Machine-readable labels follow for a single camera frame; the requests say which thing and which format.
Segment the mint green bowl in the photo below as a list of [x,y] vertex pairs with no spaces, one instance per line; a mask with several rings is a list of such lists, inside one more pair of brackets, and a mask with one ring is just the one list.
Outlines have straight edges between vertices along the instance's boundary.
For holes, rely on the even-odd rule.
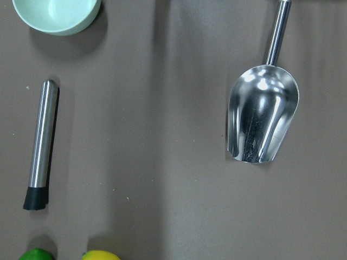
[[31,28],[55,36],[86,29],[96,18],[101,1],[13,1],[18,16]]

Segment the green lime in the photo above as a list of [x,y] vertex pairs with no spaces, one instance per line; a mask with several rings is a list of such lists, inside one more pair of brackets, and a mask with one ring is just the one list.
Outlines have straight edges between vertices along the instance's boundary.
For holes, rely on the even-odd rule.
[[32,250],[29,250],[19,257],[19,260],[53,260],[53,259],[54,258],[50,252],[40,248],[34,248]]

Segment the steel muddler black tip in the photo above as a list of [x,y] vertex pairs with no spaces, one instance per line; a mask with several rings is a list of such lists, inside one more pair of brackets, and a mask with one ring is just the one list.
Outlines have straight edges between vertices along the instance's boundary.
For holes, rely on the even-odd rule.
[[33,156],[23,208],[43,210],[49,202],[49,167],[53,145],[59,87],[52,80],[42,84],[35,131]]

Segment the yellow lemon near lime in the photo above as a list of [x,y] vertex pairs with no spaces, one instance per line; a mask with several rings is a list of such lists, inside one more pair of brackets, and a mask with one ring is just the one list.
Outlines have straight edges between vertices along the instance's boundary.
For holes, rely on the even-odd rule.
[[120,260],[120,258],[108,251],[90,250],[83,254],[82,260]]

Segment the steel ice scoop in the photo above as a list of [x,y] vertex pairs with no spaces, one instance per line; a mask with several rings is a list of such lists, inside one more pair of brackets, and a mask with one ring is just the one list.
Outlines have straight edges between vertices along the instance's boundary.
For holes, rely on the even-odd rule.
[[297,110],[297,82],[277,66],[291,4],[278,2],[265,64],[246,70],[231,87],[227,151],[235,160],[273,161]]

